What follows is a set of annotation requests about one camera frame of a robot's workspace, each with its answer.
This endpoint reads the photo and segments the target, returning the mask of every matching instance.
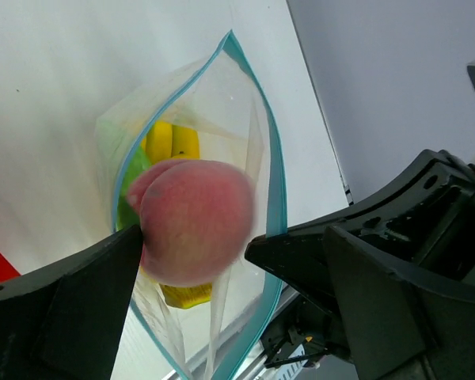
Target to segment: plastic bag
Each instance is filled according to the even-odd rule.
[[[97,120],[98,180],[112,230],[129,166],[158,120],[197,131],[202,159],[233,164],[253,179],[254,236],[287,230],[276,123],[232,32],[209,59],[140,87]],[[281,281],[241,258],[213,282],[211,302],[188,310],[167,306],[159,285],[139,270],[131,308],[182,378],[191,378],[193,369],[206,360],[204,377],[224,379],[232,378],[259,339],[280,291]],[[240,329],[239,337],[217,366],[216,353],[231,329]]]

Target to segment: white table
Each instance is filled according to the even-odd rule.
[[[284,0],[0,2],[0,251],[22,273],[108,234],[93,128],[144,82],[234,28],[283,140],[289,224],[347,205]],[[129,315],[114,379],[169,371]]]

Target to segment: peach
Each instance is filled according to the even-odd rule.
[[[238,258],[253,225],[249,178],[221,162],[163,161],[131,185],[127,198],[140,205],[143,269],[174,287],[215,279]]]

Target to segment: pink fruit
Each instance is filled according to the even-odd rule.
[[[211,282],[238,258],[251,232],[253,188],[231,165],[163,161],[132,184],[131,195],[140,204],[141,264],[165,285]]]

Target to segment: gray floor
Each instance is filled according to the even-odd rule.
[[[296,380],[358,380],[355,367],[334,356],[326,357],[319,368],[305,369]]]

